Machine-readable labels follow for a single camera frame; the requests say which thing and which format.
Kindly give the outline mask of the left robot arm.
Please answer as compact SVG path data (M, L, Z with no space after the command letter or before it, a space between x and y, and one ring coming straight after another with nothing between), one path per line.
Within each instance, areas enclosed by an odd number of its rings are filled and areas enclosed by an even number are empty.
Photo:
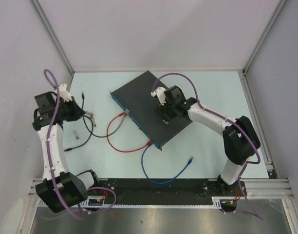
M63 123L77 121L85 116L75 98L68 92L49 91L35 96L38 108L32 123L42 145L43 176L36 185L36 193L54 213L77 205L97 194L101 183L93 170L78 175L70 172L63 146Z

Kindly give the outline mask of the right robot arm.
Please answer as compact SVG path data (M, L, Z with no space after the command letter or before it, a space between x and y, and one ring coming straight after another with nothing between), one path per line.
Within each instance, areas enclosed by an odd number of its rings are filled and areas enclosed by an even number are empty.
M253 155L257 156L254 163L260 163L258 148L261 143L248 117L231 118L219 114L203 106L197 97L185 98L178 86L157 87L151 96L159 101L154 111L165 123L176 117L186 118L208 127L223 138L227 162L218 176L218 191L222 195L235 191L235 185Z

